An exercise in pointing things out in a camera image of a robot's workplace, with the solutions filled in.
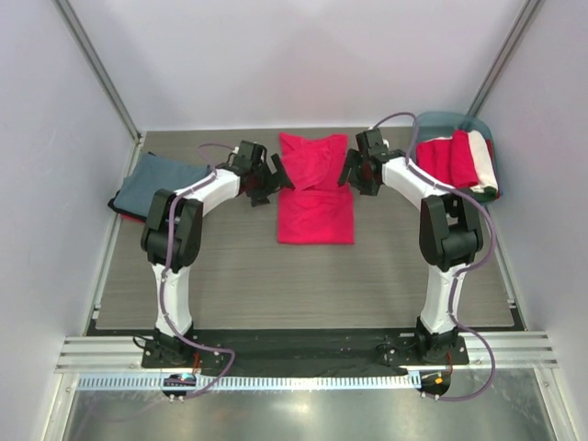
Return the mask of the pink-red t shirt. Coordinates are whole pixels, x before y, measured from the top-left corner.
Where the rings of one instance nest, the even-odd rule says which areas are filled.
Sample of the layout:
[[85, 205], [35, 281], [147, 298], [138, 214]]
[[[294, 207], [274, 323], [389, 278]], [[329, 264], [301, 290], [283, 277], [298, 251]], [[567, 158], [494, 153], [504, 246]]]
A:
[[332, 134], [310, 140], [281, 132], [282, 163], [293, 188], [277, 198], [277, 241], [282, 244], [355, 242], [354, 197], [339, 185], [348, 137]]

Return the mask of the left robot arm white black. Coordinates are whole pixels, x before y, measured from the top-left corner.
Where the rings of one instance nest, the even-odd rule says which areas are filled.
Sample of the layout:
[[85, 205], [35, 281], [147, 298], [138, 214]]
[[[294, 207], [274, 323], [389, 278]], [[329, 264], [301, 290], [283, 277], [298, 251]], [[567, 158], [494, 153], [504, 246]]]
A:
[[225, 162], [197, 182], [155, 192], [141, 235], [157, 290], [153, 335], [141, 345], [144, 368], [185, 367], [209, 350], [196, 342], [189, 309], [190, 270], [200, 252], [206, 215], [240, 195], [257, 207], [279, 190], [293, 187], [277, 153], [270, 155], [262, 144], [241, 141]]

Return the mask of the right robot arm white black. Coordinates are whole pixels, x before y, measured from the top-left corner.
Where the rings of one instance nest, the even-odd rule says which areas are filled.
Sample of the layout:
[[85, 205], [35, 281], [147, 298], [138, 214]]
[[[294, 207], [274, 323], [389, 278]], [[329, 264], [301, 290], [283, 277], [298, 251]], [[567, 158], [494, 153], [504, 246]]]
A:
[[376, 196], [382, 186], [399, 192], [419, 210], [418, 243], [428, 264], [424, 307], [414, 330], [414, 352], [441, 364], [458, 346], [458, 303], [466, 273], [483, 247], [480, 214], [470, 193], [427, 174], [401, 150], [390, 150], [380, 130], [356, 135], [338, 184]]

